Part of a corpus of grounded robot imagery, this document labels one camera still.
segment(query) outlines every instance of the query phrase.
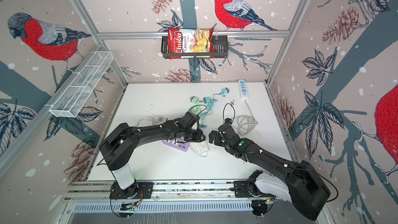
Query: black basket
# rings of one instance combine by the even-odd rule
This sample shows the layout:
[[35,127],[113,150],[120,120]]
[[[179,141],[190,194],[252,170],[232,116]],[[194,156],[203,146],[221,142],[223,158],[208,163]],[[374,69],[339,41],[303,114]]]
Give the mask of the black basket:
[[214,58],[226,58],[228,55],[228,42],[227,36],[212,36],[211,42],[213,43],[214,52],[198,52],[198,53],[169,53],[169,43],[167,41],[168,37],[162,37],[162,54],[164,59],[169,59],[171,56],[180,57],[182,56],[193,56],[197,58],[198,56],[213,56]]

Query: bird's beak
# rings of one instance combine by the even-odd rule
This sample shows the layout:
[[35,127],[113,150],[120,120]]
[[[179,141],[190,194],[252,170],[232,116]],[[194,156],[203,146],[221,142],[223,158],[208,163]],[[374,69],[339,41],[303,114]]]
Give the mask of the bird's beak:
[[17,37],[14,29],[10,29],[10,33],[11,33],[12,37],[14,37],[14,39]]

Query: purple power strip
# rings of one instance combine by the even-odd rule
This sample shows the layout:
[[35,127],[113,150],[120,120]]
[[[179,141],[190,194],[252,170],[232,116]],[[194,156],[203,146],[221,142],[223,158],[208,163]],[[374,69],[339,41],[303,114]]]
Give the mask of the purple power strip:
[[171,146],[176,148],[177,150],[181,150],[183,152],[187,152],[188,147],[189,147],[189,142],[184,141],[183,138],[176,138],[172,140],[163,140],[162,141],[165,145]]

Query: bird's head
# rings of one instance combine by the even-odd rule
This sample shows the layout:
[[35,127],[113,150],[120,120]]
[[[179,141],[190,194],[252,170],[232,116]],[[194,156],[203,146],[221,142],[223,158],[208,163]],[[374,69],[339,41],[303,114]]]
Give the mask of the bird's head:
[[27,38],[25,31],[25,23],[32,19],[31,15],[23,12],[16,13],[8,19],[8,28],[12,37]]

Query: gray floor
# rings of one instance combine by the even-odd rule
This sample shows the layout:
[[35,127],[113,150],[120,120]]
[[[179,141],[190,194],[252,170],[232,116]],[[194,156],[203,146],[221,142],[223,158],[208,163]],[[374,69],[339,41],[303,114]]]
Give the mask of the gray floor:
[[294,223],[315,224],[302,216],[288,201],[277,201],[264,218],[257,218],[251,211],[236,212],[178,212],[161,214],[134,214],[127,219],[120,219],[112,213],[73,214],[69,224],[263,224]]

